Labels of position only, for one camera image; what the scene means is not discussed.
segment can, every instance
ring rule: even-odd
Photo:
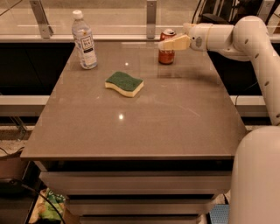
[[[166,29],[160,34],[160,41],[170,39],[176,35],[173,29]],[[158,50],[158,62],[164,65],[170,65],[174,62],[175,51]]]

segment gray tabletop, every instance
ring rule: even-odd
[[[158,64],[157,43],[97,42],[98,67],[74,50],[22,153],[24,159],[232,158],[246,130],[206,52]],[[127,98],[105,88],[116,71],[143,79]]]

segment cable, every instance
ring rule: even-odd
[[[250,88],[252,88],[254,85],[256,85],[257,84],[257,81],[254,83],[254,84],[252,84],[251,86],[249,86],[249,87],[247,87],[247,88],[245,88],[244,90],[242,90],[242,92],[246,92],[248,89],[250,89]],[[234,105],[235,106],[237,106],[237,98],[239,97],[240,95],[238,94],[237,96],[236,96],[236,98],[235,98],[235,102],[234,102]]]
[[[36,74],[36,77],[37,77],[38,82],[41,84],[42,88],[47,92],[46,87],[44,86],[42,80],[41,80],[40,77],[39,77],[39,73],[38,73],[36,67],[33,65],[34,63],[32,63],[31,56],[29,55],[29,53],[28,53],[28,51],[27,51],[26,49],[24,49],[24,52],[25,52],[25,54],[26,54],[26,56],[27,56],[27,59],[29,60],[29,62],[30,62],[30,64],[31,64],[31,67],[32,67],[33,70],[34,70],[34,73]]]
[[[223,194],[223,195],[224,195],[224,198],[225,198],[225,204],[226,204],[226,205],[229,205],[229,202],[228,202],[227,196],[226,196],[225,194]]]
[[[41,196],[47,203],[49,203],[51,205],[51,207],[54,209],[54,211],[59,215],[59,217],[61,218],[61,221],[63,222],[63,224],[66,224],[65,223],[65,220],[63,219],[62,215],[60,214],[59,210],[53,205],[53,203],[48,199],[46,198],[43,194],[41,194],[40,192],[36,191],[35,189],[29,187],[28,185],[25,185],[25,184],[21,184],[21,186],[29,191],[32,191],[34,193],[36,193],[38,196]]]
[[[232,13],[231,13],[231,18],[230,18],[230,23],[233,22],[234,17],[235,17],[235,8],[236,8],[235,5],[236,5],[236,0],[234,0],[234,2],[233,2]]]
[[[7,11],[10,11],[10,10],[11,10],[12,8],[14,8],[16,5],[20,4],[22,1],[23,1],[23,0],[20,0],[20,1],[18,1],[17,3],[14,3],[9,9],[5,10],[4,12],[2,12],[2,13],[0,14],[0,17],[1,17],[3,14],[5,14]]]
[[[0,147],[0,150],[3,151],[6,154],[6,156],[0,157],[0,160],[7,159],[7,158],[13,158],[13,157],[15,157],[17,155],[20,155],[21,152],[23,151],[23,148],[24,148],[24,146],[20,147],[18,150],[16,150],[13,153],[9,153],[7,150],[5,150],[5,149]]]
[[[195,16],[196,16],[196,13],[198,12],[198,9],[199,9],[199,7],[200,7],[200,4],[201,4],[201,0],[199,0],[198,6],[196,7],[196,9],[195,9],[195,11],[194,11],[194,13],[193,13],[193,16],[192,16],[192,24],[193,24],[193,22],[194,22],[194,18],[195,18]]]

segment plastic bottle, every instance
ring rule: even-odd
[[[90,27],[83,19],[81,10],[73,11],[72,34],[78,49],[80,65],[85,69],[91,69],[97,66],[95,54],[95,43],[93,33]]]

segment sponge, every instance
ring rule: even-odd
[[[122,72],[113,73],[106,81],[105,88],[113,88],[121,95],[134,97],[144,86],[143,80],[136,79]]]

